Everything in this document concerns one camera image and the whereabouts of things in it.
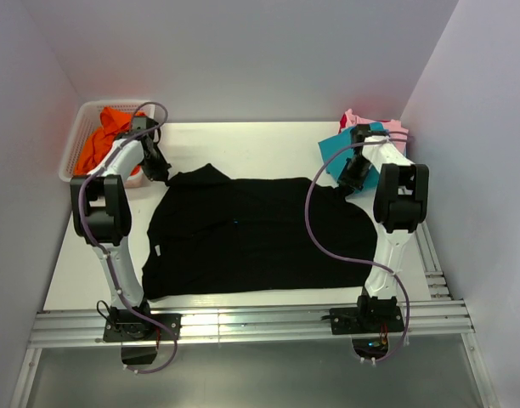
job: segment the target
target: white tabletop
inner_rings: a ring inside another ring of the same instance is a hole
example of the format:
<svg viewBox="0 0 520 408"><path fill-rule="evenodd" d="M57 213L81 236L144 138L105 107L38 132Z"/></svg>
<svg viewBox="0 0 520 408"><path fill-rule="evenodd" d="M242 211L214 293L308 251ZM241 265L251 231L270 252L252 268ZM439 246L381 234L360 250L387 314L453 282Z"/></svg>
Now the white tabletop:
<svg viewBox="0 0 520 408"><path fill-rule="evenodd" d="M337 122L175 123L164 126L160 147L172 164L173 174L211 163L232 179L311 179L322 165L317 143L336 134L337 129ZM335 185L335 182L323 174L319 184ZM149 256L149 222L166 191L164 184L147 180L144 187L127 190L133 220L130 253L139 282ZM364 192L350 201L372 217L373 194ZM377 245L384 245L382 239ZM431 300L415 238L405 249L401 278L411 300ZM183 295L153 302L153 307L354 303L361 291L361 287L352 287ZM92 248L76 235L70 219L44 309L93 309L100 299L110 300L105 275Z"/></svg>

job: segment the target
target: orange cloth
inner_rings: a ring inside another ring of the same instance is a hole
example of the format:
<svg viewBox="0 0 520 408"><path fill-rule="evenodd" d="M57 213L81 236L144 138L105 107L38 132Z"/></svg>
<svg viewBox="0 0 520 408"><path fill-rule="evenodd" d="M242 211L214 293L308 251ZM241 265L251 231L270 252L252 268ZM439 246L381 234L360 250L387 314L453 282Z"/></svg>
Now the orange cloth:
<svg viewBox="0 0 520 408"><path fill-rule="evenodd" d="M88 174L104 160L104 157L109 153L113 145L116 135L128 130L132 114L120 112L106 106L99 114L99 119L101 126L88 136L82 147L81 155L76 161L75 169L73 170L73 174L76 176ZM136 166L132 174L137 174L140 168L140 166Z"/></svg>

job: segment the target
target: white wall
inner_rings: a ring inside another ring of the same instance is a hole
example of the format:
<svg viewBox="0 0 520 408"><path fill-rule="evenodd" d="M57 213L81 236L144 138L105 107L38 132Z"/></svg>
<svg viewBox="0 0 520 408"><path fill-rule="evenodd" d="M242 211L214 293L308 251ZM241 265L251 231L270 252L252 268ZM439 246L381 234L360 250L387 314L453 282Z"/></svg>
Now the white wall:
<svg viewBox="0 0 520 408"><path fill-rule="evenodd" d="M0 0L0 407L13 393L69 215L56 169L77 102L22 3Z"/></svg>
<svg viewBox="0 0 520 408"><path fill-rule="evenodd" d="M460 0L403 114L428 223L504 407L520 407L520 0Z"/></svg>
<svg viewBox="0 0 520 408"><path fill-rule="evenodd" d="M399 117L457 0L23 0L84 99L181 121Z"/></svg>

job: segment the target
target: metal frame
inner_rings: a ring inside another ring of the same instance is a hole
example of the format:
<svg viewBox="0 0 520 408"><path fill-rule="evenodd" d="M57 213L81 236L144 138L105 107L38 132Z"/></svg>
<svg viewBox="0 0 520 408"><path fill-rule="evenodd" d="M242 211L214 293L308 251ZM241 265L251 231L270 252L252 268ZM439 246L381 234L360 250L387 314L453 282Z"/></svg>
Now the metal frame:
<svg viewBox="0 0 520 408"><path fill-rule="evenodd" d="M450 296L426 223L419 226L415 237L421 251L432 300L411 302L409 335L461 334L483 406L497 408L499 404L479 352L475 330L466 305L464 301L452 300ZM333 336L330 322L320 318L329 314L328 310L332 307L349 306L353 305L154 309L153 313L182 315L179 344L249 343L345 337ZM120 347L120 343L103 343L104 326L103 319L92 310L38 314L31 331L28 350L11 406L26 405L42 349Z"/></svg>

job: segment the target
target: gray floor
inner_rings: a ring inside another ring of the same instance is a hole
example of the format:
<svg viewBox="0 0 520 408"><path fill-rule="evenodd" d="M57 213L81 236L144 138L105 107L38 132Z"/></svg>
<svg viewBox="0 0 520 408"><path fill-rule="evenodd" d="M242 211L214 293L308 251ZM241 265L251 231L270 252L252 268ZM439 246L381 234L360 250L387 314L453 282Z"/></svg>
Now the gray floor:
<svg viewBox="0 0 520 408"><path fill-rule="evenodd" d="M189 345L161 373L122 370L118 348L46 349L33 407L479 407L460 336L412 337L377 367L348 339Z"/></svg>

